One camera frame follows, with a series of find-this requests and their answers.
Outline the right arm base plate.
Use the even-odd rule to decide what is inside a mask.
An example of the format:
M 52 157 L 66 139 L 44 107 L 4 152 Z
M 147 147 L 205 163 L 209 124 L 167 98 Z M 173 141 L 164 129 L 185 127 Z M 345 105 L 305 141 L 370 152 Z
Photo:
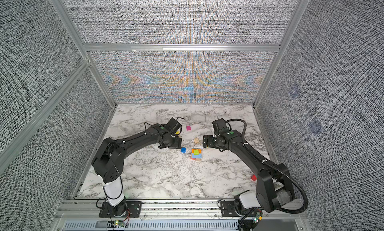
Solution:
M 240 204 L 235 201 L 230 200 L 218 200 L 217 205 L 221 211 L 221 214 L 225 218 L 229 217 L 244 217 L 248 215 L 249 217 L 262 217 L 263 212 L 260 209 L 249 208 L 243 209 Z

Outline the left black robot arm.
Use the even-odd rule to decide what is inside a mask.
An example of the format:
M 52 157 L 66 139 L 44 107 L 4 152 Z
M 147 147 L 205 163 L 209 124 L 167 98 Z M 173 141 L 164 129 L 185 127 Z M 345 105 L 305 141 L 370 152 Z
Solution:
M 125 158 L 153 144 L 159 144 L 160 149 L 181 149 L 182 138 L 177 133 L 181 131 L 182 125 L 172 118 L 167 124 L 151 125 L 133 136 L 122 139 L 106 138 L 101 143 L 92 160 L 92 167 L 103 180 L 106 207 L 110 216 L 128 215 L 121 177 Z

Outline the light blue wood block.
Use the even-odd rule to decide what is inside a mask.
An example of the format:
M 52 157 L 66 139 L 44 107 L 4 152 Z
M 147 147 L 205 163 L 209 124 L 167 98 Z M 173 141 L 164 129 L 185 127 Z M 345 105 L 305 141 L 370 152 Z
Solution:
M 201 158 L 202 158 L 202 154 L 199 154 L 199 155 L 193 155 L 193 154 L 191 154 L 191 156 L 195 157 L 195 159 L 197 159 L 197 158 L 201 159 Z

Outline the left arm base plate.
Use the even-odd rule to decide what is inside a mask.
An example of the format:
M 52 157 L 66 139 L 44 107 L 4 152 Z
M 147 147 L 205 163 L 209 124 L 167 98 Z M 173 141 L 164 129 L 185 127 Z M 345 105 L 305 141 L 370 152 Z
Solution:
M 142 202 L 122 202 L 113 207 L 108 202 L 103 202 L 100 208 L 99 218 L 138 218 L 142 209 Z

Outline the orange wood block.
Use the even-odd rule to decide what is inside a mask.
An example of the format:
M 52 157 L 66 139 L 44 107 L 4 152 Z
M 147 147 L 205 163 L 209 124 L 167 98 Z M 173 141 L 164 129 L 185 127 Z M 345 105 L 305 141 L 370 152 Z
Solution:
M 202 153 L 202 150 L 201 149 L 193 149 L 192 151 L 191 151 L 191 154 L 193 154 L 193 155 L 199 155 L 199 154 L 201 154 Z

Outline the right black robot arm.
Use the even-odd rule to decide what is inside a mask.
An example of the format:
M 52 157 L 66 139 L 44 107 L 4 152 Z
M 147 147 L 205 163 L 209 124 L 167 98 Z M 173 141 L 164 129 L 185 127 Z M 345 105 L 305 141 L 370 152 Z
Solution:
M 218 136 L 204 135 L 204 148 L 229 150 L 236 154 L 256 175 L 255 196 L 261 207 L 268 213 L 279 210 L 294 214 L 294 210 L 283 206 L 295 199 L 294 181 L 284 165 L 277 165 L 261 155 L 243 137 L 235 131 L 224 132 Z

